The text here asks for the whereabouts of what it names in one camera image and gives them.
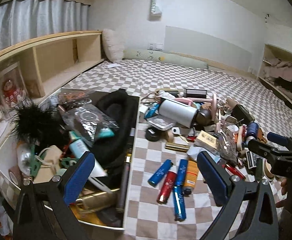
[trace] bed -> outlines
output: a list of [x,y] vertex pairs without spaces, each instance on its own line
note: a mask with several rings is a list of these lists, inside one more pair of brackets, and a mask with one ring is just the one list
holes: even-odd
[[[121,67],[106,68],[105,61],[69,82],[67,88],[115,91],[125,88],[131,95],[145,96],[158,88],[197,88],[208,90],[208,95],[226,100],[231,97],[243,104],[255,116],[256,122],[265,133],[270,131],[292,137],[292,110],[285,106],[271,90],[260,82],[233,77],[228,74],[208,70],[195,70],[177,65],[161,64],[143,60],[123,60]],[[217,207],[211,192],[198,176],[196,188],[185,198],[187,219],[174,221],[172,198],[167,205],[159,205],[156,198],[161,188],[152,188],[147,179],[167,158],[174,164],[186,154],[165,149],[165,142],[149,142],[144,138],[145,124],[139,124],[135,157],[132,160],[132,180],[129,183],[129,207],[127,227],[122,236],[117,233],[107,235],[107,239],[199,239],[215,219]],[[247,181],[254,181],[245,169],[241,169]],[[275,202],[282,200],[280,183],[271,182]],[[240,225],[247,202],[244,202],[228,234],[232,238]]]

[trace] pink fabric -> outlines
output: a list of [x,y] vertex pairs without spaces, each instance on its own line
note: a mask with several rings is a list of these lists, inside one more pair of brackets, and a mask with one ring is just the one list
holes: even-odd
[[282,61],[276,65],[276,67],[292,67],[292,62]]
[[271,60],[269,60],[269,63],[272,65],[272,66],[276,66],[277,64],[279,64],[281,62],[281,59],[278,59],[278,58],[272,58]]
[[292,67],[271,67],[269,74],[274,78],[282,77],[287,81],[292,81]]

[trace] red tube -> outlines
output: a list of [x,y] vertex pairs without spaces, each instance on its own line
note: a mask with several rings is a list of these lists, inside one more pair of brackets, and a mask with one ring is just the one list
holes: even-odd
[[222,167],[226,168],[227,170],[229,170],[232,174],[237,175],[239,178],[241,178],[243,180],[246,179],[246,177],[239,170],[237,170],[236,168],[228,165],[227,163],[223,164]]
[[159,204],[167,203],[170,192],[172,191],[172,188],[174,187],[176,176],[177,174],[175,172],[172,172],[172,171],[167,172],[165,181],[157,197],[157,202]]

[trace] paper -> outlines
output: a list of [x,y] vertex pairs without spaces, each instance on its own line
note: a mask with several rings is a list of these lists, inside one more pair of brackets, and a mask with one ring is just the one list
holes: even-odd
[[105,66],[105,68],[113,68],[113,67],[122,67],[122,65],[117,64],[117,63],[113,63],[113,64],[109,64],[109,65]]
[[208,154],[210,155],[210,157],[214,160],[215,163],[219,162],[220,157],[216,156],[214,154],[212,154],[211,152],[209,152],[208,150],[206,150],[205,148],[202,147],[196,147],[194,145],[190,146],[190,149],[187,151],[187,155],[192,158],[195,162],[197,161],[197,155],[202,152],[202,151],[206,151],[208,152]]

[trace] white curtain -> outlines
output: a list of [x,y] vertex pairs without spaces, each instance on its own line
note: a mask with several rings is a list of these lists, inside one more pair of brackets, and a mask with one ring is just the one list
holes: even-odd
[[89,5],[65,0],[12,0],[0,5],[0,50],[39,36],[88,30]]

